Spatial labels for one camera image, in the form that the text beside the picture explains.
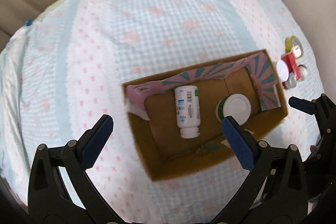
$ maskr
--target red toy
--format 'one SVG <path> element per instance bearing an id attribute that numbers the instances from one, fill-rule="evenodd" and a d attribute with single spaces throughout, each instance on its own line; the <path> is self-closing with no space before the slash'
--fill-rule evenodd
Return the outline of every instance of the red toy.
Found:
<path id="1" fill-rule="evenodd" d="M 301 78 L 301 73 L 298 65 L 296 64 L 295 57 L 292 52 L 289 52 L 281 57 L 281 59 L 286 63 L 289 73 L 294 73 L 295 79 L 298 81 Z"/>

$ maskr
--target blue gripper pad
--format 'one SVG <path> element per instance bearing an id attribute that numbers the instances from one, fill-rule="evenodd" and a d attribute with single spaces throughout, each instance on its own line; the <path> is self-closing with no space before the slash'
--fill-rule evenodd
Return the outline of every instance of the blue gripper pad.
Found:
<path id="1" fill-rule="evenodd" d="M 78 140 L 77 157 L 82 169 L 92 168 L 113 131 L 113 119 L 104 114 Z"/>
<path id="2" fill-rule="evenodd" d="M 242 130 L 232 116 L 227 116 L 222 120 L 222 133 L 243 169 L 251 171 L 259 155 L 255 138 L 250 132 Z"/>

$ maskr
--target barcode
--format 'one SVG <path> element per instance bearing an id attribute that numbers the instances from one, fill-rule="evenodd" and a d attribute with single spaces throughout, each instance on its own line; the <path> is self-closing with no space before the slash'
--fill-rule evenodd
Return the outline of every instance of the barcode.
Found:
<path id="1" fill-rule="evenodd" d="M 189 115 L 190 118 L 193 117 L 193 115 L 194 115 L 193 105 L 188 106 L 188 115 Z"/>
<path id="2" fill-rule="evenodd" d="M 193 102 L 192 92 L 191 91 L 187 91 L 187 101 L 188 101 L 188 103 L 192 103 Z"/>

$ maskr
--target bedsheet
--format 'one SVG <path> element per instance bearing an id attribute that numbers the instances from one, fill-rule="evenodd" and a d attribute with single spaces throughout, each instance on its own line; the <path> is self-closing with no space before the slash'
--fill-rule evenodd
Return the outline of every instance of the bedsheet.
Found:
<path id="1" fill-rule="evenodd" d="M 232 157 L 151 182 L 135 150 L 121 84 L 263 48 L 278 60 L 291 35 L 303 44 L 299 63 L 309 77 L 284 93 L 312 100 L 323 92 L 314 54 L 281 0 L 63 0 L 19 29 L 0 55 L 1 176 L 27 203 L 36 147 L 78 139 L 107 113 L 114 132 L 87 173 L 109 205 L 128 222 L 208 222 L 248 172 Z M 317 124 L 288 111 L 264 139 L 278 147 L 295 143 L 306 159 L 319 138 Z"/>

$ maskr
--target open cardboard box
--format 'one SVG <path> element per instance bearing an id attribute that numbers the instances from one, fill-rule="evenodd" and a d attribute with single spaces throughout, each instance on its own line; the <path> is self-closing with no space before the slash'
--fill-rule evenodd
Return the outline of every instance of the open cardboard box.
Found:
<path id="1" fill-rule="evenodd" d="M 261 50 L 152 75 L 124 83 L 123 87 L 125 89 L 128 85 L 163 80 L 183 71 L 215 65 L 219 62 L 236 61 L 258 52 L 265 52 L 268 61 L 272 64 L 266 50 Z M 216 105 L 224 97 L 241 93 L 250 100 L 252 113 L 242 128 L 253 131 L 257 140 L 274 129 L 288 114 L 280 84 L 276 85 L 276 89 L 281 107 L 261 111 L 257 91 L 246 68 L 230 74 L 223 80 L 203 80 L 189 85 L 196 85 L 199 93 L 201 125 L 199 126 L 200 135 L 197 138 L 180 137 L 180 128 L 176 123 L 174 89 L 165 94 L 147 97 L 145 108 L 150 121 L 128 114 L 137 151 L 148 176 L 153 181 L 197 172 L 233 156 L 233 151 L 222 143 L 225 137 L 222 134 L 221 123 L 215 115 Z"/>

